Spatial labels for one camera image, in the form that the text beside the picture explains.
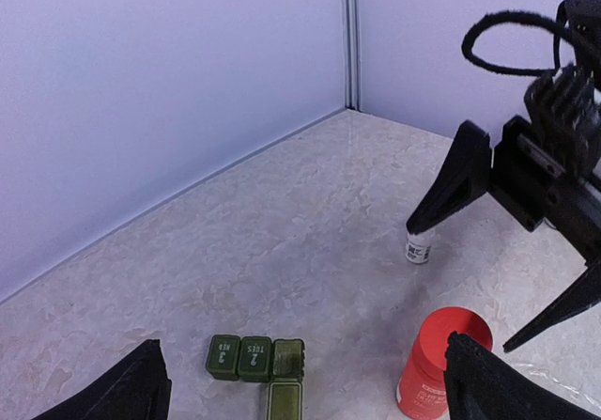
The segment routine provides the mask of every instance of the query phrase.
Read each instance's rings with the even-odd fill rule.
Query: white cylinder
[[[407,241],[405,243],[405,257],[411,263],[421,265],[430,259],[430,250],[432,242],[436,237],[436,229],[432,227],[422,234],[407,233]]]

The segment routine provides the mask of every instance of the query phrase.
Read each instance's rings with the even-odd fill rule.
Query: red cylinder
[[[401,412],[414,420],[436,420],[447,409],[444,386],[444,357],[449,335],[467,334],[487,350],[492,350],[492,333],[486,322],[462,307],[444,307],[425,319],[415,339],[403,377],[396,387]]]

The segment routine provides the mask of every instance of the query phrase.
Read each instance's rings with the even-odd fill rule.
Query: green rectangular block
[[[237,381],[237,365],[240,353],[240,337],[214,335],[210,341],[207,371],[216,380]]]
[[[268,420],[301,420],[302,384],[296,381],[272,382],[268,403]]]
[[[269,337],[242,338],[238,374],[243,381],[270,381],[271,348]]]
[[[294,380],[302,382],[304,377],[304,342],[278,339],[273,342],[273,380]]]

